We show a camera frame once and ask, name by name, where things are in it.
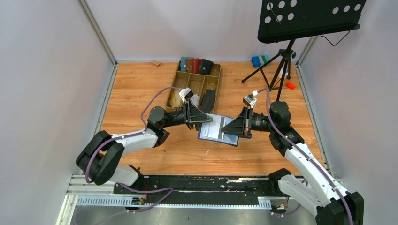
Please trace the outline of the dark blue card holder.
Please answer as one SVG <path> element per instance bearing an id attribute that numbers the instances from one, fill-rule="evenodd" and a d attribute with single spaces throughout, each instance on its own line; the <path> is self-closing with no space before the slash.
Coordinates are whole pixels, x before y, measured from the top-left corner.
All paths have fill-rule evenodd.
<path id="1" fill-rule="evenodd" d="M 224 143 L 234 147 L 238 146 L 239 137 L 222 132 L 222 128 L 233 121 L 233 118 L 221 116 L 217 114 L 207 114 L 213 120 L 211 122 L 202 123 L 198 131 L 198 139 Z"/>

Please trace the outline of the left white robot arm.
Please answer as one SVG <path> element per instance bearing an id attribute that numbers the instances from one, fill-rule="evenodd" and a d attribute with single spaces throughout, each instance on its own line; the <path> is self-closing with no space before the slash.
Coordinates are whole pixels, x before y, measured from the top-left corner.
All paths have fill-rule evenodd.
<path id="1" fill-rule="evenodd" d="M 191 100 L 174 111 L 167 112 L 160 106 L 150 110 L 147 125 L 139 131 L 111 135 L 105 130 L 97 132 L 77 156 L 76 165 L 85 172 L 86 182 L 102 185 L 108 181 L 133 185 L 139 172 L 131 165 L 123 165 L 123 155 L 162 145 L 169 136 L 167 127 L 212 122 L 212 117 L 198 109 Z"/>

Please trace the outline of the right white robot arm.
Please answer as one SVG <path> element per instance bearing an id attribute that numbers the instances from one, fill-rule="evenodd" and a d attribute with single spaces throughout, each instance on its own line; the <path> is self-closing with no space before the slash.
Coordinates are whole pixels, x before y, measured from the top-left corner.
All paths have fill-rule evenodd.
<path id="1" fill-rule="evenodd" d="M 300 181 L 285 169 L 268 178 L 276 190 L 292 197 L 307 209 L 318 225 L 361 225 L 364 199 L 341 185 L 313 156 L 308 145 L 291 126 L 286 102 L 271 103 L 266 115 L 243 107 L 239 116 L 222 128 L 222 132 L 251 138 L 252 131 L 268 132 L 271 145 L 301 172 Z"/>

